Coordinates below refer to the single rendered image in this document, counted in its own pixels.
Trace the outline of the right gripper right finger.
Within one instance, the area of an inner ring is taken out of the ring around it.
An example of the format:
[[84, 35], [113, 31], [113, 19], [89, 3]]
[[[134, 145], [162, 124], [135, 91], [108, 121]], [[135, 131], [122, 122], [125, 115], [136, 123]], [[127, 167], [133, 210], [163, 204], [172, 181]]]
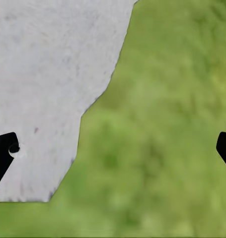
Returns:
[[219, 134], [216, 149], [226, 163], [226, 132], [221, 132]]

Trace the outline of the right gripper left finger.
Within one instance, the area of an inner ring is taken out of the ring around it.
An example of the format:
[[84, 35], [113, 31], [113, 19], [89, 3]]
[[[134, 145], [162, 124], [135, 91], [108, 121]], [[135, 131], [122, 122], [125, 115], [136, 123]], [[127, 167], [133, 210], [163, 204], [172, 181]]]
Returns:
[[15, 132], [0, 135], [0, 181], [14, 158], [22, 158], [27, 147], [18, 142]]

